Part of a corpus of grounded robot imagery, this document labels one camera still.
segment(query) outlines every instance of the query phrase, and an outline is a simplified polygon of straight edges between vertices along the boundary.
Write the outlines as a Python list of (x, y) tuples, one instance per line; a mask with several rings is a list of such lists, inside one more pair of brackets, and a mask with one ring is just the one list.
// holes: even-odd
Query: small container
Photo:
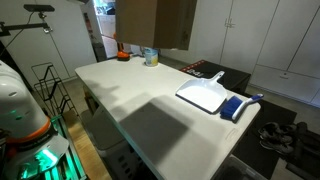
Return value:
[(146, 65), (153, 67), (158, 65), (158, 51), (152, 48), (144, 49), (144, 57), (146, 58)]

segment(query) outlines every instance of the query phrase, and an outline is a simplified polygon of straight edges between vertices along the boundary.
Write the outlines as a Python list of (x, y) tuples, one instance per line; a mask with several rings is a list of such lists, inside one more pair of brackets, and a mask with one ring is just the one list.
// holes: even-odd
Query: black cable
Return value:
[[(28, 19), (27, 24), (30, 23), (30, 20), (31, 20), (31, 17), (32, 17), (33, 13), (34, 13), (34, 12), (32, 12), (32, 13), (29, 15), (29, 19)], [(4, 51), (10, 46), (10, 44), (18, 37), (18, 35), (19, 35), (20, 33), (22, 33), (23, 30), (24, 30), (24, 29), (21, 29), (21, 30), (12, 38), (12, 40), (7, 44), (7, 46), (4, 47), (4, 49), (2, 50), (2, 52), (1, 52), (1, 54), (0, 54), (0, 57), (2, 56), (2, 54), (4, 53)]]

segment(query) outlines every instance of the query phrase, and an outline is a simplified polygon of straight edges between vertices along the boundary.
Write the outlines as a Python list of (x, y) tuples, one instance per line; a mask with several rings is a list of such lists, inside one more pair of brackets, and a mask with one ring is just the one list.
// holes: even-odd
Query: wooden floor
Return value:
[(92, 180), (111, 180), (97, 151), (91, 143), (80, 119), (73, 111), (64, 114), (65, 123), (70, 133), (81, 164), (88, 177)]

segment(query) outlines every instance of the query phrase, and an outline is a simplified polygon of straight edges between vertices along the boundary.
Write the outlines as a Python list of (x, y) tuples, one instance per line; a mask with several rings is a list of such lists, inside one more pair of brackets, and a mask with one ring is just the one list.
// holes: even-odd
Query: black wire rack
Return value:
[(66, 110), (74, 109), (79, 116), (69, 93), (52, 63), (43, 63), (31, 67), (38, 79), (34, 89), (44, 102), (52, 116), (62, 115)]

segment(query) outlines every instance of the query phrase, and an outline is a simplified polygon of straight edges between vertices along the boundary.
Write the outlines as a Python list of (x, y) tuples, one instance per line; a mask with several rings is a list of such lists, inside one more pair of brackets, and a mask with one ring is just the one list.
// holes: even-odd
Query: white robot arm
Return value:
[(7, 162), (8, 179), (30, 179), (54, 167), (69, 142), (54, 129), (20, 75), (0, 61), (0, 128), (16, 149)]

